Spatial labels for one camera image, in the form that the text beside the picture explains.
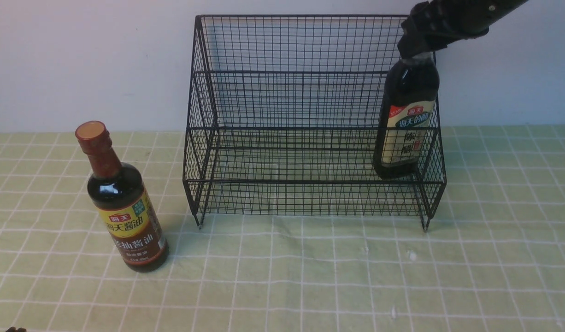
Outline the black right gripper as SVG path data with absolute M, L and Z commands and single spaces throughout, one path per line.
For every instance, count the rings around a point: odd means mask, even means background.
M 403 59 L 447 48 L 487 34 L 487 1 L 426 1 L 416 4 L 402 23 L 398 50 Z

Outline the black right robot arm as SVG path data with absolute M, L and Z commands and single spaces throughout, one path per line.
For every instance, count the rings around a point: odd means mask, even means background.
M 398 42 L 401 58 L 447 48 L 460 40 L 486 35 L 493 23 L 518 7 L 524 0 L 431 0 L 416 4 L 401 23 Z

